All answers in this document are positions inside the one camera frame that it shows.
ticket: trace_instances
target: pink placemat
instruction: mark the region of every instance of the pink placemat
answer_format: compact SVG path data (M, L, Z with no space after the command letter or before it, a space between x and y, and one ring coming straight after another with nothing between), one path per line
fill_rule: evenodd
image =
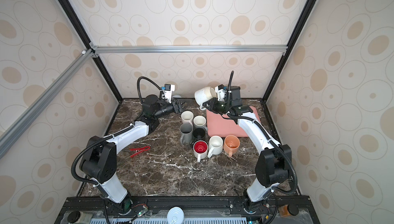
M253 113L256 115L257 120L260 122L259 115L257 114L257 110L255 107L250 106L252 108ZM214 114L211 111L206 111L206 123L208 127L208 135L226 137L228 135L234 135L237 137L248 137L246 132L239 127L239 125L235 124L233 120L223 119L220 114Z

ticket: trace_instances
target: orange mug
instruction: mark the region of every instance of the orange mug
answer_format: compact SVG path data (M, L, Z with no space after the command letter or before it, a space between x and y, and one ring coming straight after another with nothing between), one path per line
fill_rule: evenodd
M239 138L234 135L229 135L224 139L223 150L229 157L232 157L233 154L237 153L239 145Z

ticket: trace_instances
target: red clip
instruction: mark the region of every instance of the red clip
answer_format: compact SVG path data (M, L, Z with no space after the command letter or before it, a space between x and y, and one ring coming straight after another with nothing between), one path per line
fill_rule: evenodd
M134 148L134 149L130 149L130 151L137 151L136 153L132 154L130 157L135 157L136 155L145 152L147 150L150 150L150 146L145 146L144 148Z

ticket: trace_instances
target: brown marble surface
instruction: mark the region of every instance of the brown marble surface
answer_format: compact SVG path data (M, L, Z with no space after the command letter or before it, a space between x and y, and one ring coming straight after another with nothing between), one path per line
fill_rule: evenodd
M244 99L257 109L261 123L270 131L258 100ZM186 110L194 116L206 112L194 100L187 100ZM124 100L110 129L115 133L127 127L141 112L138 99ZM117 155L117 176L133 196L235 196L242 194L256 178L254 167L259 155L249 138L240 138L238 153L229 158L222 152L198 163L190 145L180 145L180 114L161 118L155 132L141 138ZM150 150L130 158L130 148L150 146ZM288 190L287 181L281 186ZM100 192L85 184L81 196L98 196Z

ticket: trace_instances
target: patterned wall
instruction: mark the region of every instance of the patterned wall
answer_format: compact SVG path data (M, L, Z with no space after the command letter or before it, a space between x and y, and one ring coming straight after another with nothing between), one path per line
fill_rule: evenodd
M392 223L394 0L319 0L268 106L320 222Z
M267 89L281 52L240 53L141 53L101 54L112 79L124 98L137 98L137 79L146 76L159 86L174 84L175 94L193 98L206 86L227 85L234 70L233 84L241 87L241 97L260 98ZM140 84L142 97L158 95L146 80Z
M0 135L83 49L55 0L0 0Z
M118 102L89 60L0 160L0 223L53 223L80 182L70 167Z
M72 0L101 46L286 44L306 0Z

